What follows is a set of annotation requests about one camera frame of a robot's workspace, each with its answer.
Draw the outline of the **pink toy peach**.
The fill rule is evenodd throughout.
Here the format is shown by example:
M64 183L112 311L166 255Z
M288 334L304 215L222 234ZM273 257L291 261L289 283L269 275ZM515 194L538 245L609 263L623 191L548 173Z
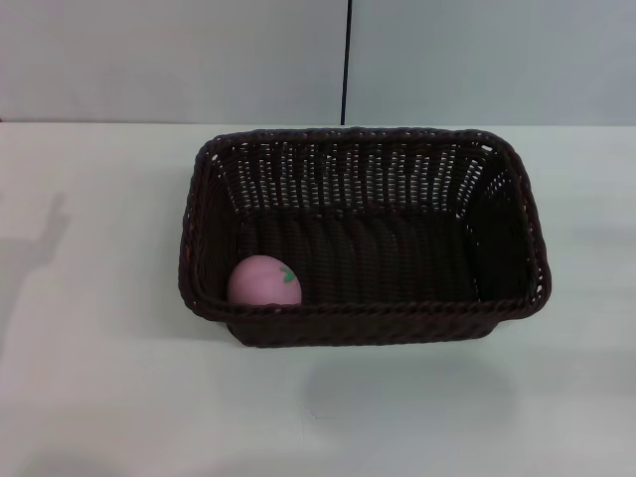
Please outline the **pink toy peach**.
M295 272L284 262L268 255L253 255L232 271L228 301L252 306L299 305L302 288Z

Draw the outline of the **black woven plastic basket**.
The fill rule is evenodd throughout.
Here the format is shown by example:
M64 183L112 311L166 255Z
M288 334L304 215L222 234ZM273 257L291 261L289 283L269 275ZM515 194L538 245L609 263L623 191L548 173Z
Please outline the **black woven plastic basket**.
M239 262L288 265L299 305L230 303ZM477 339L540 311L552 276L515 149L481 130L260 129L198 152L178 286L258 348Z

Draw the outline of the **black vertical wall strip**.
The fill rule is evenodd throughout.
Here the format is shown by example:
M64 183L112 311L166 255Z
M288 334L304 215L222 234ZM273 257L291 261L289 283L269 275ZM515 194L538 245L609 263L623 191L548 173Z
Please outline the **black vertical wall strip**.
M347 0L346 30L345 30L343 70L342 70L342 88L341 88L341 104L340 104L340 121L339 121L340 125L345 125L346 124L346 116L347 116L347 99L348 99L349 64L350 64L351 36L352 36L353 3L354 3L353 0Z

